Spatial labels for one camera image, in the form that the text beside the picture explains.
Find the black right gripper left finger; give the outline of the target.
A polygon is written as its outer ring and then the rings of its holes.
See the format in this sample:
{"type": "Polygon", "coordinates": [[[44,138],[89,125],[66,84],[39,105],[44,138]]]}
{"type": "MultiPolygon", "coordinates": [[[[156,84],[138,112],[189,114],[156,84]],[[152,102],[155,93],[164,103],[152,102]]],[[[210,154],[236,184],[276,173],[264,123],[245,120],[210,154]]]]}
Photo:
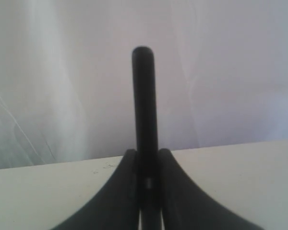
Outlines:
{"type": "Polygon", "coordinates": [[[54,229],[137,230],[139,228],[137,171],[137,151],[129,149],[97,194],[54,229]]]}

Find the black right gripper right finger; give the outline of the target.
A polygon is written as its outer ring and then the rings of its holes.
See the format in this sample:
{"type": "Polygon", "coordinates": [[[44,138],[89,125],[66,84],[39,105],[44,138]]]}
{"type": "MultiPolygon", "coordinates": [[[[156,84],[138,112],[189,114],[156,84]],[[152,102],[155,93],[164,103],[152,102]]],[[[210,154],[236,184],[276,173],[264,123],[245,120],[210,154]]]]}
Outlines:
{"type": "Polygon", "coordinates": [[[206,194],[168,149],[158,151],[161,207],[167,230],[259,230],[206,194]]]}

